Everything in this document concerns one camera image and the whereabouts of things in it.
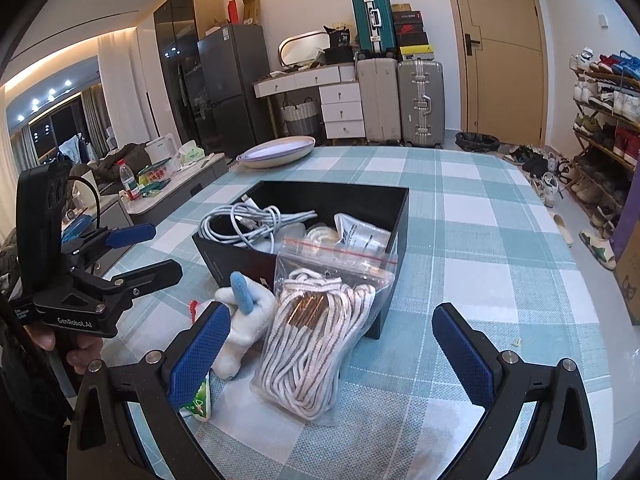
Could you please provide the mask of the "person's left hand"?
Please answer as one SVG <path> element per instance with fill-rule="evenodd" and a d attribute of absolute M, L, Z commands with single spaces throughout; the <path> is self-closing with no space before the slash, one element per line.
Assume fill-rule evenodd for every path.
<path fill-rule="evenodd" d="M 103 349 L 101 337 L 75 333 L 56 336 L 51 327 L 42 324 L 26 325 L 25 330 L 32 342 L 44 351 L 55 352 L 60 342 L 66 363 L 73 367 L 78 375 L 85 374 L 88 365 L 101 357 Z"/>

